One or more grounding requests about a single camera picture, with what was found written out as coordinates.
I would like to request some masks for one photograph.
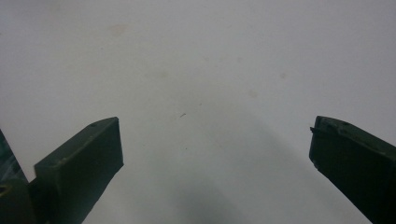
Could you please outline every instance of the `white surface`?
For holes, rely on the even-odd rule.
[[[309,126],[343,119],[396,145],[395,11],[2,0],[0,127],[32,180],[83,127],[120,118],[125,166],[86,224],[369,223],[311,164]]]

